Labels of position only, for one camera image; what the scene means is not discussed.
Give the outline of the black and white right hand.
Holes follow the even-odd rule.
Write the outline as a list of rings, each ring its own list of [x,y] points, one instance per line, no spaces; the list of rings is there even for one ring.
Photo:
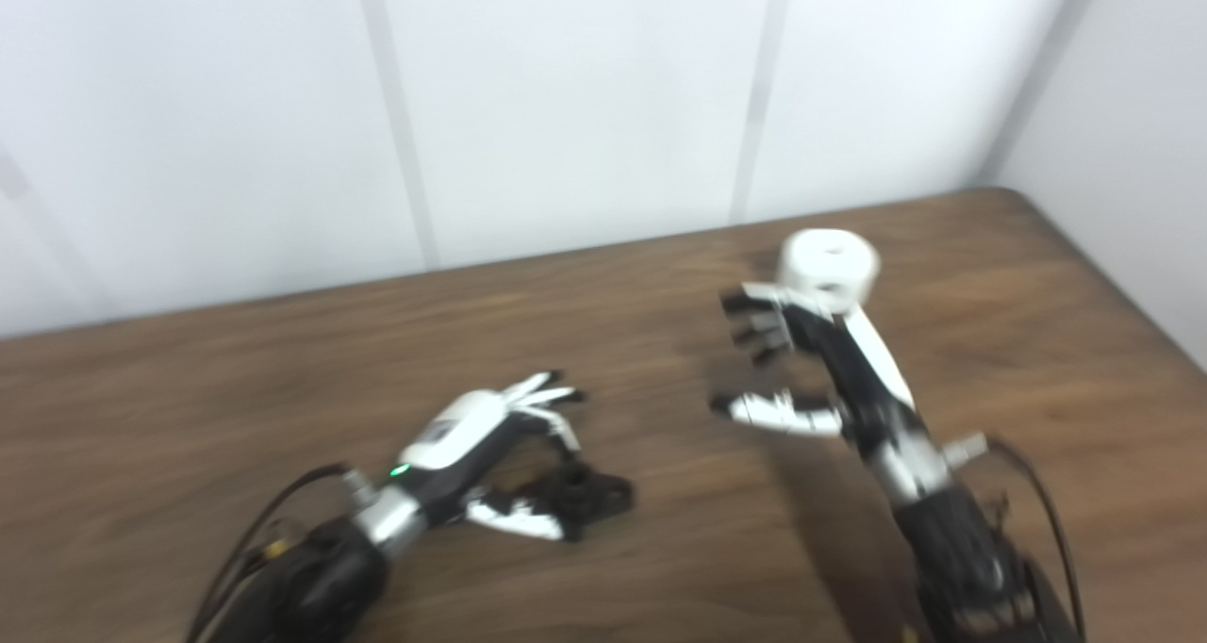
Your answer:
[[[863,458],[905,434],[928,434],[908,385],[884,343],[861,339],[855,315],[830,312],[805,296],[769,283],[744,283],[721,292],[721,309],[747,325],[733,334],[736,345],[760,339],[752,363],[779,353],[807,353],[829,373],[830,398],[782,388],[775,394],[713,394],[710,407],[722,419],[782,434],[844,437]]]

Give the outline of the black and white left hand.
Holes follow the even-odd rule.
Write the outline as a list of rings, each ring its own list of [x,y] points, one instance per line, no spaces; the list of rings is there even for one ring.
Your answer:
[[[530,538],[573,539],[568,524],[533,493],[486,486],[488,473],[529,437],[544,438],[561,461],[576,461],[579,442],[559,407],[587,394],[560,380],[560,372],[538,372],[509,387],[460,394],[402,450],[389,483],[415,501],[430,528],[470,521]]]

